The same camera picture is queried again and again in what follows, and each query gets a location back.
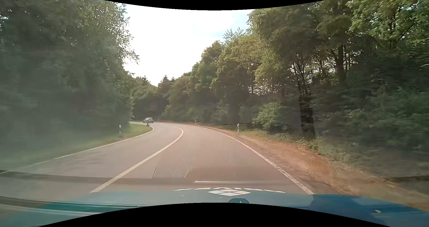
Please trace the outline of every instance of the center line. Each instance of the center line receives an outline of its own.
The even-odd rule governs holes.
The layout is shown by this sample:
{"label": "center line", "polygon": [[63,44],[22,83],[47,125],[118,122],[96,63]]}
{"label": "center line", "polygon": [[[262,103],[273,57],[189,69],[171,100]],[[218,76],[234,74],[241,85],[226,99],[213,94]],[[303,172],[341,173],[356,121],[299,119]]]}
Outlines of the center line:
{"label": "center line", "polygon": [[142,161],[141,161],[141,162],[139,162],[138,164],[136,164],[136,165],[132,166],[131,168],[129,168],[129,169],[127,169],[127,170],[125,170],[123,173],[119,174],[118,176],[116,176],[116,177],[112,178],[111,180],[109,180],[109,181],[107,181],[107,182],[103,183],[102,185],[98,186],[96,189],[94,189],[94,190],[93,190],[93,191],[91,191],[90,193],[95,193],[95,192],[98,192],[98,191],[100,191],[100,190],[104,189],[105,187],[107,187],[107,186],[109,186],[111,183],[113,183],[114,181],[116,181],[116,180],[118,180],[118,179],[122,178],[122,177],[123,177],[124,175],[126,175],[127,173],[131,172],[132,170],[134,170],[134,169],[135,169],[135,168],[137,168],[138,166],[140,166],[140,165],[142,165],[143,163],[145,163],[147,160],[149,160],[149,159],[151,159],[151,158],[155,157],[157,154],[159,154],[160,152],[162,152],[162,151],[164,151],[165,149],[167,149],[168,147],[170,147],[173,143],[175,143],[177,140],[179,140],[179,138],[181,138],[181,137],[182,137],[182,135],[183,135],[183,130],[182,130],[182,129],[180,129],[180,131],[182,131],[182,133],[180,134],[180,136],[179,136],[178,138],[176,138],[176,140],[174,140],[173,142],[171,142],[169,145],[167,145],[167,146],[163,147],[163,148],[162,148],[161,150],[159,150],[158,152],[156,152],[156,153],[154,153],[154,154],[150,155],[149,157],[145,158],[144,160],[142,160]]}

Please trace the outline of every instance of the white sky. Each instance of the white sky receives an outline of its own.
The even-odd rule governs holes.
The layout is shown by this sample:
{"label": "white sky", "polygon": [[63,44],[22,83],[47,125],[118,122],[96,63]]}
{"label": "white sky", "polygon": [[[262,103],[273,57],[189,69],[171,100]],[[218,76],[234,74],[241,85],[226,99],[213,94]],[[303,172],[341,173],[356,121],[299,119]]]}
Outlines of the white sky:
{"label": "white sky", "polygon": [[228,29],[248,28],[252,10],[174,10],[137,5],[126,6],[128,30],[139,64],[128,62],[126,71],[144,76],[153,85],[166,74],[178,78],[201,60],[202,51],[215,40],[222,40]]}

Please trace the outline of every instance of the car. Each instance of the car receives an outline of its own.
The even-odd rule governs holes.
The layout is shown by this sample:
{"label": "car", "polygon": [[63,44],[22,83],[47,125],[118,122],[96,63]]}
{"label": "car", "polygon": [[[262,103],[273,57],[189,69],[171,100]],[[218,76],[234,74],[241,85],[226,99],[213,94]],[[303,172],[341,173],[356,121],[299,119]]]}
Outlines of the car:
{"label": "car", "polygon": [[153,123],[154,119],[152,117],[147,117],[143,120],[144,123]]}

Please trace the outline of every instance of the grass verge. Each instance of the grass verge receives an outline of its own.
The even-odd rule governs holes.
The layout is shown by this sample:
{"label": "grass verge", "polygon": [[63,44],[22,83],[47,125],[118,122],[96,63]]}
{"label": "grass verge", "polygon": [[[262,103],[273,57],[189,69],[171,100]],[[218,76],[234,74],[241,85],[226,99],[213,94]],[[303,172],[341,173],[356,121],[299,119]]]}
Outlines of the grass verge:
{"label": "grass verge", "polygon": [[32,139],[32,141],[26,139],[25,142],[2,144],[0,169],[12,170],[17,167],[118,142],[151,130],[151,127],[145,125],[129,124],[122,129],[121,136],[119,136],[119,131],[114,130],[84,133],[67,131],[43,139]]}

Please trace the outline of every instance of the curved road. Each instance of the curved road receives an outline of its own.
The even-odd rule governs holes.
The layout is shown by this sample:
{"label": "curved road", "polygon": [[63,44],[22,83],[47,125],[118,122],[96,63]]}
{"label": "curved road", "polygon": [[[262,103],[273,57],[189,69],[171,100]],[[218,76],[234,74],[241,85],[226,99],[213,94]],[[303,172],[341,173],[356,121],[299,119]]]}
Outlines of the curved road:
{"label": "curved road", "polygon": [[[151,127],[153,131],[142,136],[0,174],[1,195],[68,201],[99,191],[230,185],[312,194],[269,160],[222,133],[173,123],[155,122]],[[185,176],[197,182],[192,186],[151,182]]]}

